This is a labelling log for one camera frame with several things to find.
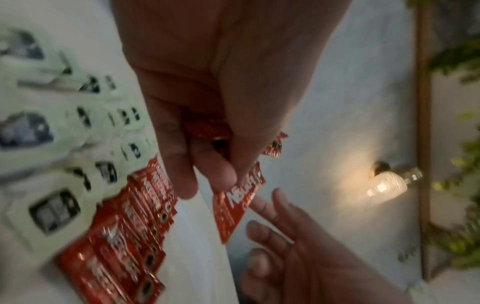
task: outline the glowing light bulb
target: glowing light bulb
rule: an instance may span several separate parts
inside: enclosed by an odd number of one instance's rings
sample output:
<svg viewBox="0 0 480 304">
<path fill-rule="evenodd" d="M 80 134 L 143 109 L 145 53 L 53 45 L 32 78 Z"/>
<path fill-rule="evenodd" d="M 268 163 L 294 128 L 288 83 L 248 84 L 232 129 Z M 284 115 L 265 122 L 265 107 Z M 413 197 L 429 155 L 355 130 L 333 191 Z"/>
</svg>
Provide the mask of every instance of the glowing light bulb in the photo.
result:
<svg viewBox="0 0 480 304">
<path fill-rule="evenodd" d="M 394 199 L 407 190 L 407 183 L 400 175 L 387 171 L 369 181 L 366 195 L 372 199 L 372 203 L 379 204 Z"/>
</svg>

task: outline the wooden beam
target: wooden beam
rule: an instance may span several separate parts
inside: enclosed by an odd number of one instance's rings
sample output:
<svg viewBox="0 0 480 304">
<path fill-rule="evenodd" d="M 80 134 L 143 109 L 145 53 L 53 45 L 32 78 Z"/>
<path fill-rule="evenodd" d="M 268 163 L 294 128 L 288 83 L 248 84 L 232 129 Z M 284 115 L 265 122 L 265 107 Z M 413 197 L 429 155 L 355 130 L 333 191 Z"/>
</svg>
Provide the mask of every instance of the wooden beam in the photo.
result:
<svg viewBox="0 0 480 304">
<path fill-rule="evenodd" d="M 416 10 L 416 104 L 417 104 L 417 161 L 424 180 L 419 186 L 419 224 L 421 231 L 421 269 L 423 279 L 432 277 L 430 246 L 425 232 L 430 224 L 431 190 L 431 108 L 432 85 L 428 70 L 431 58 L 432 7 L 424 5 Z"/>
</svg>

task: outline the human hand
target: human hand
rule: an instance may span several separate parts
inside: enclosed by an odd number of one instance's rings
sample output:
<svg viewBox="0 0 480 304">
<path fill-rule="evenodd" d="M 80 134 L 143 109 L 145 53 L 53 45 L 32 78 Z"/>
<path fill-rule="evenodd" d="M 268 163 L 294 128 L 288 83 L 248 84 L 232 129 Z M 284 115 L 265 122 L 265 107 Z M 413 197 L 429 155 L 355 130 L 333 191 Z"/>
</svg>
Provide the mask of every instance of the human hand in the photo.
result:
<svg viewBox="0 0 480 304">
<path fill-rule="evenodd" d="M 264 246 L 254 249 L 242 291 L 260 304 L 413 304 L 351 251 L 328 235 L 280 189 L 273 204 L 256 197 L 250 208 L 293 242 L 256 221 L 247 236 Z"/>
<path fill-rule="evenodd" d="M 293 114 L 351 0 L 113 0 L 167 173 L 179 197 L 193 165 L 227 191 Z M 182 130 L 189 116 L 226 118 L 228 160 Z"/>
</svg>

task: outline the light fixture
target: light fixture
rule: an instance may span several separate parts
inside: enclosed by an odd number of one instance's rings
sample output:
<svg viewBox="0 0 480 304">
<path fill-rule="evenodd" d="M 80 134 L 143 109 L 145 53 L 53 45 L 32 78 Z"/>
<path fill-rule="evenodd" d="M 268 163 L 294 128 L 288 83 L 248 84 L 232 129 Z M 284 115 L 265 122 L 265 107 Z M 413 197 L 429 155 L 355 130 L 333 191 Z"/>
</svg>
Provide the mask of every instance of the light fixture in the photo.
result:
<svg viewBox="0 0 480 304">
<path fill-rule="evenodd" d="M 366 190 L 367 197 L 373 203 L 383 203 L 405 193 L 409 186 L 422 178 L 418 168 L 392 170 L 385 162 L 375 163 L 371 172 L 371 179 Z"/>
</svg>

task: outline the gray wall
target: gray wall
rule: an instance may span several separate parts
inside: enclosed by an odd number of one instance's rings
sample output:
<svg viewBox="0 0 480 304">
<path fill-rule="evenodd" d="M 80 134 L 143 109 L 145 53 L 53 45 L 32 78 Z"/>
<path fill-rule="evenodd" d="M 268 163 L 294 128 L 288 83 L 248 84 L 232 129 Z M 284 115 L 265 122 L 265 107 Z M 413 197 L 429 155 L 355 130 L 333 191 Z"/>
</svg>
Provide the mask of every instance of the gray wall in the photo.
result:
<svg viewBox="0 0 480 304">
<path fill-rule="evenodd" d="M 310 89 L 289 126 L 280 159 L 261 157 L 270 200 L 281 187 L 290 199 L 399 287 L 420 277 L 417 193 L 372 206 L 354 199 L 377 160 L 415 165 L 414 19 L 403 0 L 355 0 L 334 34 Z M 200 190 L 212 192 L 205 179 Z M 248 211 L 227 244 L 234 277 L 254 244 Z"/>
</svg>

